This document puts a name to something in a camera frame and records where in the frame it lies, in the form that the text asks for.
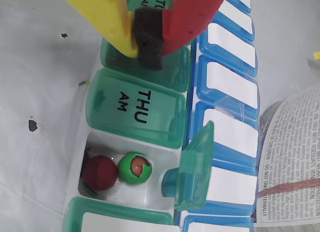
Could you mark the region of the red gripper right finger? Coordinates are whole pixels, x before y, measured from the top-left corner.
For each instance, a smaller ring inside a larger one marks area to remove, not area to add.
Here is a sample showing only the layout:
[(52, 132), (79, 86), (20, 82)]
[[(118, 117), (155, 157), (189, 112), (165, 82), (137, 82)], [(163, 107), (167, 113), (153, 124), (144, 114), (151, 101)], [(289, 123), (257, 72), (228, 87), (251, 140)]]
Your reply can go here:
[(146, 69), (162, 69), (162, 57), (201, 34), (223, 1), (170, 0), (165, 9), (137, 8), (132, 31), (138, 45), (139, 65)]

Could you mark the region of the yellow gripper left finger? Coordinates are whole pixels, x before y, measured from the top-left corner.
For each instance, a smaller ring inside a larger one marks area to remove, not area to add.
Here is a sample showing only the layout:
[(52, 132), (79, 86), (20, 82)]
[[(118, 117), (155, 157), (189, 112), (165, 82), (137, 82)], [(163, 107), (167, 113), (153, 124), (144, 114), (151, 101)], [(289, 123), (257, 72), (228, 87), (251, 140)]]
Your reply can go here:
[(127, 0), (66, 0), (119, 52), (129, 58), (138, 56), (132, 33), (133, 14)]

